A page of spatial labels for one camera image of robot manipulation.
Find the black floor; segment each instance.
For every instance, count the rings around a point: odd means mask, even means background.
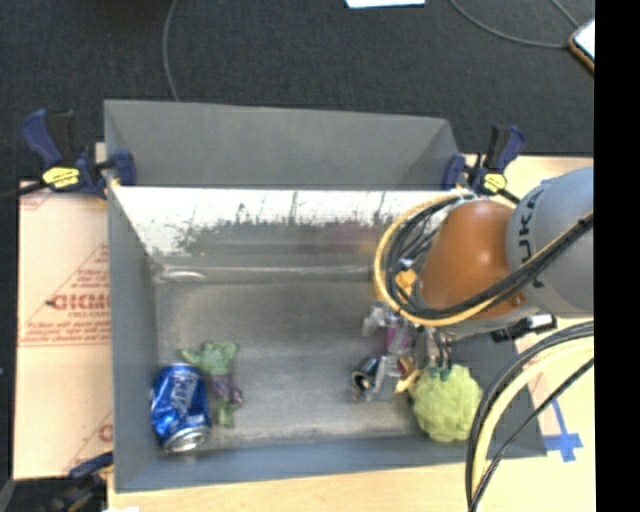
[[[595,15],[594,0],[559,1],[578,23]],[[551,0],[457,4],[521,39],[564,45],[574,29]],[[93,144],[103,135],[105,98],[175,99],[162,52],[170,7],[171,0],[2,1],[0,191],[37,176],[40,160],[20,135],[34,110],[74,109],[78,143]],[[478,28],[450,0],[363,11],[340,0],[178,0],[167,42],[182,101],[442,117],[464,152],[486,150],[491,124],[515,124],[526,153],[593,155],[587,68],[566,48]],[[0,487],[10,476],[16,221],[14,202],[0,203]],[[19,483],[9,510],[33,510],[63,485]]]

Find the green toy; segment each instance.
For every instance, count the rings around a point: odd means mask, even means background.
[[[434,370],[423,372],[409,388],[413,413],[433,440],[464,441],[469,438],[482,390],[464,366]]]
[[[216,399],[218,423],[227,428],[235,426],[233,411],[243,402],[242,391],[231,376],[231,364],[237,351],[237,345],[230,341],[207,341],[200,350],[180,351],[182,359],[208,378]]]

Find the yellow-green ball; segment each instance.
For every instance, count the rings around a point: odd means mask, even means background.
[[[418,424],[433,440],[469,438],[482,390],[468,368],[453,365],[446,379],[425,372],[411,391]]]

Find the clamp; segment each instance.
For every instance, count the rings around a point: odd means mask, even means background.
[[[506,191],[504,171],[522,152],[524,143],[524,134],[517,126],[493,125],[484,160],[479,154],[475,164],[468,166],[464,155],[455,153],[445,167],[442,189],[465,186],[482,195],[500,194],[517,203],[518,198]]]
[[[22,135],[31,150],[43,160],[41,183],[33,190],[49,187],[54,192],[79,192],[106,199],[105,169],[115,169],[121,185],[136,183],[131,153],[118,149],[104,162],[95,162],[86,150],[73,148],[73,111],[48,115],[45,109],[31,114],[22,123]]]

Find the crushed soda can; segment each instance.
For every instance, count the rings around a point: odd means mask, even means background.
[[[188,363],[162,368],[152,386],[151,424],[167,452],[185,452],[202,444],[211,431],[206,383]]]

